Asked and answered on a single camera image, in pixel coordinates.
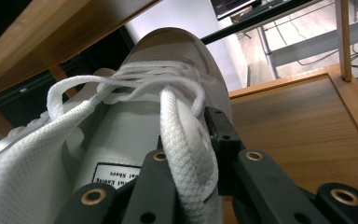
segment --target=shoelace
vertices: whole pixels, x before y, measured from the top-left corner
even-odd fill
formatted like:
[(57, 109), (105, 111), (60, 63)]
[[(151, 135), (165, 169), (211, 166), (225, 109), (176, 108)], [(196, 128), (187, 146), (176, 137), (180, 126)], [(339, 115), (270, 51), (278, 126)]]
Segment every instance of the shoelace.
[[(164, 151), (171, 169), (173, 181), (178, 191), (179, 200), (190, 223), (204, 223), (204, 201), (211, 195), (213, 189), (205, 186), (215, 186), (217, 183), (217, 163), (209, 142), (209, 134), (205, 132), (198, 121), (203, 112), (205, 92), (197, 82), (200, 80), (197, 70), (179, 62), (147, 62), (127, 63), (111, 77), (80, 76), (70, 77), (56, 83), (48, 92), (48, 113), (52, 120), (64, 114), (62, 94), (79, 84), (98, 82), (98, 94), (90, 99), (93, 104), (103, 100), (106, 104), (128, 102), (135, 100), (145, 93), (160, 91), (160, 131)], [(191, 79), (186, 74), (193, 73)], [(197, 161), (191, 157), (185, 128), (180, 120), (175, 88), (181, 86), (195, 95), (191, 106), (191, 114), (197, 122), (193, 123), (202, 138), (200, 151), (204, 157), (210, 157), (202, 164), (212, 168), (212, 177), (207, 183), (200, 183), (197, 172)], [(118, 87), (134, 88), (131, 93), (112, 93)]]

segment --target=white floor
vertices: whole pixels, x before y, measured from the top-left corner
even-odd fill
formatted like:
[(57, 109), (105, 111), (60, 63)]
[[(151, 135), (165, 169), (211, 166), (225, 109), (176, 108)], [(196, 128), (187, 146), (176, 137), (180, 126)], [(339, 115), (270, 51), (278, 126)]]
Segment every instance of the white floor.
[[(332, 31), (336, 29), (336, 6), (334, 0), (324, 0), (311, 7), (304, 8), (290, 16), (276, 20), (264, 26), (266, 29), (266, 36), (271, 50), (284, 47), (286, 44), (291, 45), (300, 42), (306, 38)], [(350, 23), (354, 22), (353, 17), (353, 1), (350, 1)], [(267, 82), (273, 79), (269, 71), (269, 65), (262, 50), (260, 39), (257, 30), (252, 30), (247, 33), (251, 38), (245, 36), (243, 33), (237, 33), (240, 40), (241, 48), (250, 69), (250, 85)], [(353, 46), (358, 51), (358, 44)], [(308, 59), (300, 60), (301, 63), (314, 62), (330, 52), (321, 55), (316, 55)], [(293, 62), (277, 67), (278, 75), (280, 77), (295, 76), (302, 72), (313, 70), (338, 63), (338, 53), (309, 65), (300, 65), (298, 62)], [(352, 64), (358, 64), (358, 59), (354, 60)], [(358, 77), (358, 68), (352, 68), (352, 73)]]

